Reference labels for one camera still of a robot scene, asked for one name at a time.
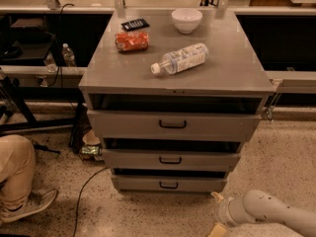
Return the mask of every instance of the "gray drawer cabinet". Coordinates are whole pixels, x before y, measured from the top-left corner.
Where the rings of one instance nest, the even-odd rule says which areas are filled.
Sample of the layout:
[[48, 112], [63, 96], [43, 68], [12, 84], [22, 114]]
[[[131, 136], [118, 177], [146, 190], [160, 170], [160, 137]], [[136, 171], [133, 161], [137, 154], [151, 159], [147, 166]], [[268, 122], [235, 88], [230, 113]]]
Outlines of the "gray drawer cabinet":
[[[80, 81], [119, 191], [221, 192], [275, 91], [236, 15], [201, 11], [190, 35], [173, 27], [172, 10], [114, 12]], [[118, 52], [116, 30], [135, 18], [150, 24], [148, 49]], [[167, 51], [198, 42], [209, 49], [204, 64], [166, 78], [151, 73]]]

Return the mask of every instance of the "electrical outlet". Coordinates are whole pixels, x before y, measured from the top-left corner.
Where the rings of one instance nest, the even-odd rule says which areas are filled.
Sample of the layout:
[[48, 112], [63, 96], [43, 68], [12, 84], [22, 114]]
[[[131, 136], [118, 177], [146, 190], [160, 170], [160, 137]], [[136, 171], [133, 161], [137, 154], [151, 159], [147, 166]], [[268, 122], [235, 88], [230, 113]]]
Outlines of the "electrical outlet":
[[48, 83], [45, 75], [37, 75], [38, 83], [41, 87], [48, 87]]

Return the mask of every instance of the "white bottle cap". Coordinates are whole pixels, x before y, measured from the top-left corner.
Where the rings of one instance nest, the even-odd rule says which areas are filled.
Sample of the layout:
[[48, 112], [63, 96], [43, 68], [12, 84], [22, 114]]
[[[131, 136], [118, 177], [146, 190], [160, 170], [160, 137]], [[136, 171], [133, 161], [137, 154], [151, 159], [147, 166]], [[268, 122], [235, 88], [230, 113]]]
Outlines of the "white bottle cap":
[[158, 63], [154, 63], [154, 64], [151, 65], [151, 72], [152, 72], [154, 75], [160, 74], [161, 68], [160, 68], [160, 66], [159, 66]]

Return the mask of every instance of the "red can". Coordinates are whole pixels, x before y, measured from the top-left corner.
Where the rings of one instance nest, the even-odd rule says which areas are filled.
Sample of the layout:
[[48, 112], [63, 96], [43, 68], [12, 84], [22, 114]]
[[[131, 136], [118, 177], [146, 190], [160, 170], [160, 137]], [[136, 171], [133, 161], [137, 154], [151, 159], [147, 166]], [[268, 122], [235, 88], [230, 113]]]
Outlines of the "red can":
[[144, 50], [148, 47], [147, 32], [128, 32], [116, 34], [118, 51]]

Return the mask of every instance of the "gray tabletop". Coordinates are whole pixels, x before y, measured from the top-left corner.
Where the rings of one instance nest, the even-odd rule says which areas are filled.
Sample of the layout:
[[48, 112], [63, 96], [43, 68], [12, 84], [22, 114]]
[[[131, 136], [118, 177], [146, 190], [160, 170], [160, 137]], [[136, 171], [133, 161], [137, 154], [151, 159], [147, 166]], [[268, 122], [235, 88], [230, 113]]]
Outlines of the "gray tabletop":
[[[207, 9], [201, 24], [189, 34], [172, 23], [173, 10], [114, 12], [79, 87], [91, 93], [267, 95], [274, 89], [234, 12]], [[137, 18], [150, 25], [146, 50], [118, 52], [115, 34], [121, 23]], [[151, 64], [166, 52], [203, 42], [208, 60], [197, 67], [165, 78], [155, 77]]]

